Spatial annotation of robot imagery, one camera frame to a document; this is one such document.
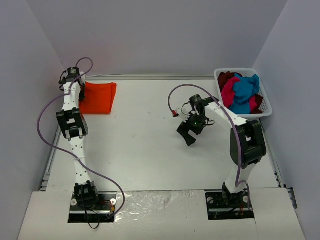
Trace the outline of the orange t shirt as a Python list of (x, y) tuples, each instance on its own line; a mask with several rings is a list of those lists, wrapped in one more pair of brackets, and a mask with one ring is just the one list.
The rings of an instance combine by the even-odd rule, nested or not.
[(117, 84), (111, 83), (90, 83), (85, 84), (84, 100), (79, 102), (79, 109), (82, 114), (108, 115), (112, 111), (116, 96)]

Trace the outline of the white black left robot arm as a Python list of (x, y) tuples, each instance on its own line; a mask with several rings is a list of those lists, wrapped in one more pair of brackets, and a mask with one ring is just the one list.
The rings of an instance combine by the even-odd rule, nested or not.
[(76, 155), (74, 198), (81, 208), (95, 209), (100, 205), (101, 197), (88, 170), (83, 167), (86, 163), (84, 143), (89, 129), (80, 111), (79, 101), (84, 99), (85, 82), (78, 67), (70, 67), (66, 73), (66, 77), (59, 81), (65, 96), (62, 109), (56, 113), (56, 118), (63, 137), (70, 144), (71, 152)]

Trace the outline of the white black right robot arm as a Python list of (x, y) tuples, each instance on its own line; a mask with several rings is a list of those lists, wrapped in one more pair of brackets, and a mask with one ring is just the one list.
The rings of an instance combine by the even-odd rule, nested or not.
[(191, 111), (177, 129), (187, 146), (196, 139), (189, 134), (200, 135), (211, 121), (230, 133), (229, 154), (233, 161), (231, 172), (222, 185), (222, 202), (229, 207), (240, 200), (247, 188), (253, 168), (267, 154), (261, 124), (257, 120), (242, 118), (212, 98), (196, 94), (189, 99)]

